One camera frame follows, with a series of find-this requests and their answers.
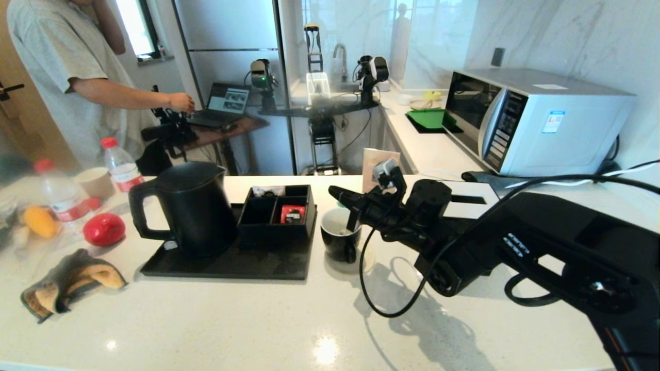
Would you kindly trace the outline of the silver microwave oven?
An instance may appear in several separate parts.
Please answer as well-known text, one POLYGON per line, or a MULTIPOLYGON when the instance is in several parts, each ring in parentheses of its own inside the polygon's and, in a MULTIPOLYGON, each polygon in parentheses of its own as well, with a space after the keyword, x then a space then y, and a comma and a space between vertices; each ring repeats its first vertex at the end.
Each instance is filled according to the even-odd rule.
POLYGON ((455 70, 444 122, 489 171, 510 178, 593 174, 636 95, 530 68, 455 70))

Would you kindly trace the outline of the chrome faucet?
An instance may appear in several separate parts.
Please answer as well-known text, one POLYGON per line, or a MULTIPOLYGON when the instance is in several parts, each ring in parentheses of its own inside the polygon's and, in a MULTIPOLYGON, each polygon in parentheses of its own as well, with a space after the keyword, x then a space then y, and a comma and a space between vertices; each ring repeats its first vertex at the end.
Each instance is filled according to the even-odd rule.
POLYGON ((333 58, 339 60, 337 76, 341 83, 348 81, 347 49, 344 43, 337 43, 333 50, 333 58))

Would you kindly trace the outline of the red apple toy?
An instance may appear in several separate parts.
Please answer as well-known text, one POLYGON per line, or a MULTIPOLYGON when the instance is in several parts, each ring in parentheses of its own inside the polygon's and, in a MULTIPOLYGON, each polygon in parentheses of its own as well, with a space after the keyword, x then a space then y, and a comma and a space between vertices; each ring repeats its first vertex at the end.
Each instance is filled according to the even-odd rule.
POLYGON ((126 226, 117 214, 101 213, 93 216, 83 227, 85 240, 96 247, 107 247, 125 237, 126 226))

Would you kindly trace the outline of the translucent round coaster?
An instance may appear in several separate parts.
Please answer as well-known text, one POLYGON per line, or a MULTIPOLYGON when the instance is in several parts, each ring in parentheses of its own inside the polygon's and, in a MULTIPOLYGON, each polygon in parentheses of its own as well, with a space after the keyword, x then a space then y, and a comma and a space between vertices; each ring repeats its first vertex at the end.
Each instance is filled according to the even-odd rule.
POLYGON ((356 260, 353 263, 340 262, 333 259, 327 252, 324 254, 324 264, 326 270, 330 274, 344 274, 344 275, 358 275, 361 270, 364 273, 369 273, 376 263, 376 256, 374 252, 366 252, 362 266, 360 266, 361 252, 363 248, 358 246, 356 249, 356 260))

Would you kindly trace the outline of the brown black oven mitt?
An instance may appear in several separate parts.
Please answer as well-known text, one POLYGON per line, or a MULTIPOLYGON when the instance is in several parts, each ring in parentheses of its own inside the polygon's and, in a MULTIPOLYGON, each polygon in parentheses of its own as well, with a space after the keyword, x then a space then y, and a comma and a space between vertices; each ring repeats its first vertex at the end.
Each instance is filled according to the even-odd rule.
POLYGON ((128 285, 122 273, 104 259, 78 249, 34 284, 21 292, 24 308, 42 323, 54 314, 70 311, 69 305, 98 288, 124 289, 128 285))

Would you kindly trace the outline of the water bottle red cap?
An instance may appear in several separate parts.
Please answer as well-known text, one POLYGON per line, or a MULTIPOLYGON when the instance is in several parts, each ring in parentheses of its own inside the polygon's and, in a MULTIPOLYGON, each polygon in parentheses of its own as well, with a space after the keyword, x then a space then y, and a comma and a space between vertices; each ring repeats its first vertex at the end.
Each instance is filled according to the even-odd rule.
POLYGON ((49 158, 36 161, 34 167, 47 206, 68 234, 81 235, 85 223, 93 216, 82 189, 49 158))
POLYGON ((105 137, 101 140, 104 149, 106 169, 118 190, 129 192, 130 188, 144 183, 144 177, 138 169, 134 158, 123 148, 115 137, 105 137))

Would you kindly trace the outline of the black electric kettle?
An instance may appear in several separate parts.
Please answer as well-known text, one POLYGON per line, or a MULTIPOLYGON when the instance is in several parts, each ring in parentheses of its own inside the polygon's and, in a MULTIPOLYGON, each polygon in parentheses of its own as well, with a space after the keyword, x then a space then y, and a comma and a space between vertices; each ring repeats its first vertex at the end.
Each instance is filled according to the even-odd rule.
POLYGON ((222 253, 238 237, 237 220, 224 192, 226 169, 191 161, 170 167, 129 190, 130 213, 142 238, 174 241, 188 257, 222 253), (168 230, 148 226, 144 199, 155 196, 168 230))

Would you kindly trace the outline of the orange fruit toy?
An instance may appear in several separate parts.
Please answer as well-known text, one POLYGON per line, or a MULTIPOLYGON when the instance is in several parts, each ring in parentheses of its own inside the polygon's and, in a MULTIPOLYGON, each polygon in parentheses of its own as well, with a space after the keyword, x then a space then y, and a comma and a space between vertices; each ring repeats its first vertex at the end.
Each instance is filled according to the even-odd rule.
POLYGON ((26 207, 23 212, 23 220, 31 231, 42 238, 52 238, 59 231, 58 225, 50 212, 42 207, 26 207))

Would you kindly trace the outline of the green cutting board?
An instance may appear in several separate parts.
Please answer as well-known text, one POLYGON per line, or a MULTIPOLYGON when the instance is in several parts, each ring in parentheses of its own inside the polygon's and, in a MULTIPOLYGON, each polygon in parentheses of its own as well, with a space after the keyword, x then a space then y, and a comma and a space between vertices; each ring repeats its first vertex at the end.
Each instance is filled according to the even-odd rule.
POLYGON ((405 116, 418 133, 461 133, 456 120, 443 109, 413 110, 405 116))

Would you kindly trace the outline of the window with black frame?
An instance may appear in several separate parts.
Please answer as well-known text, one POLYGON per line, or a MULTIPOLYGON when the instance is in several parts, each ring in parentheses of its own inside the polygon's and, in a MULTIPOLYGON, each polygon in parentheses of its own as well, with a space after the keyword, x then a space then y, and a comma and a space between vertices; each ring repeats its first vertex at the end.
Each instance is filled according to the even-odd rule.
POLYGON ((134 55, 139 63, 162 56, 147 0, 115 0, 134 55))

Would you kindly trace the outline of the QR code sign stand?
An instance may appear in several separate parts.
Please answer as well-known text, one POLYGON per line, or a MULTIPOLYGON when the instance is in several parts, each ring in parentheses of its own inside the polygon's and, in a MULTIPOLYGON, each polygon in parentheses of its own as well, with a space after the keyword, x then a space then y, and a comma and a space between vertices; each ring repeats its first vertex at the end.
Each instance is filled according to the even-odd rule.
POLYGON ((376 183, 372 180, 372 169, 377 163, 388 158, 396 158, 399 160, 401 153, 388 151, 388 150, 379 150, 374 148, 365 148, 364 157, 363 157, 363 166, 362 166, 362 176, 361 176, 361 185, 363 192, 367 193, 371 191, 374 187, 377 187, 376 183))

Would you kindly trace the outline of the person in grey shirt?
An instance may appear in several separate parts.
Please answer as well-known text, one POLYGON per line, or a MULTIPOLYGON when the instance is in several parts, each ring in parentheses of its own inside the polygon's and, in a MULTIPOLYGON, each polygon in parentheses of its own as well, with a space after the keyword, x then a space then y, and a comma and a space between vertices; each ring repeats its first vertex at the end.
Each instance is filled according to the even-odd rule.
POLYGON ((104 164, 101 140, 117 139, 139 171, 172 166, 163 145, 142 138, 158 125, 153 110, 191 113, 185 92, 138 89, 119 60, 125 38, 107 0, 10 0, 11 41, 49 114, 79 164, 104 164))

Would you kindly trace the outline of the silver refrigerator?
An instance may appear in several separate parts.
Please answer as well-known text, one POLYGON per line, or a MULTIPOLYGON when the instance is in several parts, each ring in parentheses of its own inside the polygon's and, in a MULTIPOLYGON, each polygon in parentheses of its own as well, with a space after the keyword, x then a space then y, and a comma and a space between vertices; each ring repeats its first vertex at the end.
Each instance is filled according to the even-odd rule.
MULTIPOLYGON (((215 82, 250 84, 250 65, 269 61, 274 101, 288 108, 277 0, 172 0, 191 73, 206 106, 215 82)), ((266 116, 268 125, 229 141, 240 175, 294 174, 294 146, 287 117, 266 116)))

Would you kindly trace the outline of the black rectangular serving tray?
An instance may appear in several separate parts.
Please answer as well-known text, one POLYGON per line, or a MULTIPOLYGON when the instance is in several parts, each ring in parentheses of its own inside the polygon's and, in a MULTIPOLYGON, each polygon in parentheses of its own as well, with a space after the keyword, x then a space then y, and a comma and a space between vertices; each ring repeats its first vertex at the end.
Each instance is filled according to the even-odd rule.
MULTIPOLYGON (((237 219, 242 207, 243 204, 232 205, 237 219)), ((305 280, 315 223, 309 240, 284 246, 247 243, 238 230, 238 237, 231 247, 207 257, 186 257, 178 246, 166 248, 166 242, 172 241, 160 240, 161 246, 142 266, 141 272, 146 276, 186 279, 305 280)))

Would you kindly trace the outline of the brown wooden desk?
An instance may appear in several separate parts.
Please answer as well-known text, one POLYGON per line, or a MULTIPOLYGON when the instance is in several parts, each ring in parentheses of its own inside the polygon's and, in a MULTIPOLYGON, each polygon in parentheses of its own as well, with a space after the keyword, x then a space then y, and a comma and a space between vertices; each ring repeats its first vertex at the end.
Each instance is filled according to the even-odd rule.
POLYGON ((235 122, 225 124, 219 128, 193 125, 192 131, 196 134, 196 139, 185 144, 183 146, 184 150, 181 152, 188 153, 205 146, 211 146, 214 153, 213 161, 227 169, 228 175, 238 175, 238 164, 230 140, 233 137, 243 136, 269 125, 266 120, 253 115, 243 116, 235 122))

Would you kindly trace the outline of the black compartment organizer box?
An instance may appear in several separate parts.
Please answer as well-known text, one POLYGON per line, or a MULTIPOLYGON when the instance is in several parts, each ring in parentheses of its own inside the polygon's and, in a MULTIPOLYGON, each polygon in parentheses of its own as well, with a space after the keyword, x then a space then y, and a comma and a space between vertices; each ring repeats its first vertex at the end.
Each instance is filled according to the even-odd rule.
POLYGON ((284 246, 309 240, 314 231, 317 208, 311 186, 285 185, 286 195, 281 197, 254 197, 250 189, 238 219, 238 230, 245 242, 256 245, 284 246), (306 207, 303 223, 280 223, 283 205, 306 207))

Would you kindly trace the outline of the black laptop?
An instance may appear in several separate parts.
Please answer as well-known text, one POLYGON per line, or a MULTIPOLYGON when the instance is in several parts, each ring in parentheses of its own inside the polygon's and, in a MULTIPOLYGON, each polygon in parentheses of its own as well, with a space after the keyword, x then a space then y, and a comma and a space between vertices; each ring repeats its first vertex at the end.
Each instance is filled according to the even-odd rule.
POLYGON ((250 90, 246 86, 215 82, 206 106, 192 113, 188 123, 210 128, 229 125, 245 115, 249 96, 250 90))

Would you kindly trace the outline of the black rig stand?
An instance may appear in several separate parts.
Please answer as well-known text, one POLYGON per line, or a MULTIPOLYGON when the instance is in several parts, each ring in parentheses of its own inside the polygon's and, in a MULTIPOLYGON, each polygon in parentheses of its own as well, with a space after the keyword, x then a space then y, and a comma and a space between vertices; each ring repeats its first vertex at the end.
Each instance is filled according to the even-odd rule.
POLYGON ((307 125, 310 132, 311 140, 311 153, 313 160, 312 174, 313 175, 340 175, 342 171, 339 166, 339 155, 347 150, 353 143, 361 136, 365 129, 370 124, 371 120, 367 120, 367 124, 361 129, 360 133, 349 142, 341 151, 337 150, 336 146, 336 125, 335 116, 344 116, 347 113, 358 112, 362 110, 371 112, 373 108, 380 106, 378 101, 357 101, 352 104, 340 103, 331 98, 318 98, 315 105, 306 106, 303 108, 289 108, 277 109, 262 108, 259 114, 266 116, 285 116, 285 117, 301 117, 307 119, 307 125), (325 162, 318 162, 317 147, 321 145, 330 145, 332 148, 332 156, 325 162))

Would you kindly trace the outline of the paper cup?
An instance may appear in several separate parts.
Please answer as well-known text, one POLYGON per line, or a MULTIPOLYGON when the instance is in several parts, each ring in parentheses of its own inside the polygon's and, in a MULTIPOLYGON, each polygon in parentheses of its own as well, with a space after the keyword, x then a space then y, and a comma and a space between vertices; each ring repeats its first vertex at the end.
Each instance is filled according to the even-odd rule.
POLYGON ((108 169, 92 167, 74 177, 90 199, 109 199, 116 194, 108 169))

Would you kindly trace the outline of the black tissue box white lid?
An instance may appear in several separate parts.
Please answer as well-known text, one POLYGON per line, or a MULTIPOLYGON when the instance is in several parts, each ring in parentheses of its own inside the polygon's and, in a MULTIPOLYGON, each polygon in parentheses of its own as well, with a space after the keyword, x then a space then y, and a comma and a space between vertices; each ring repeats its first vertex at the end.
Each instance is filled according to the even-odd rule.
POLYGON ((490 184, 478 182, 441 181, 452 190, 452 196, 468 196, 483 199, 484 204, 473 204, 451 200, 443 216, 465 219, 477 219, 496 204, 500 198, 490 184))

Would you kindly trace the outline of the red packet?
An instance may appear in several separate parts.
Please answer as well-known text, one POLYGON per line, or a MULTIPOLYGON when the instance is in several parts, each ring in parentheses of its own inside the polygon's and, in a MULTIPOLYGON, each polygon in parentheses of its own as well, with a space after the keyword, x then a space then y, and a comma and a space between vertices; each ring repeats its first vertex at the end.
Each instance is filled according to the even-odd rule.
POLYGON ((303 223, 306 218, 306 207, 303 205, 283 205, 280 212, 280 223, 283 225, 303 223))

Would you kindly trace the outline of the black upright frame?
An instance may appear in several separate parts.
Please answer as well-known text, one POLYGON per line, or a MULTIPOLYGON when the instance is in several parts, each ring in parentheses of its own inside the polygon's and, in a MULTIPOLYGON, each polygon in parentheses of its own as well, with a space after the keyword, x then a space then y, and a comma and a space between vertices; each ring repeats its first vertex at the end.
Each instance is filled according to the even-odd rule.
POLYGON ((324 71, 324 65, 320 26, 317 23, 307 23, 304 25, 304 33, 307 46, 307 70, 310 73, 321 73, 324 71))

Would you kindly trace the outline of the black mug white inside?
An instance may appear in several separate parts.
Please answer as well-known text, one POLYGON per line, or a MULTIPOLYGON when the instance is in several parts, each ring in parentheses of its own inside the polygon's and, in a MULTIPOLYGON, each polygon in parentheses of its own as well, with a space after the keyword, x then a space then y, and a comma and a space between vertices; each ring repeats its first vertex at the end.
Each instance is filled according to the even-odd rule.
POLYGON ((321 237, 325 253, 338 263, 353 264, 358 258, 361 224, 349 227, 351 212, 346 208, 330 209, 321 219, 321 237))

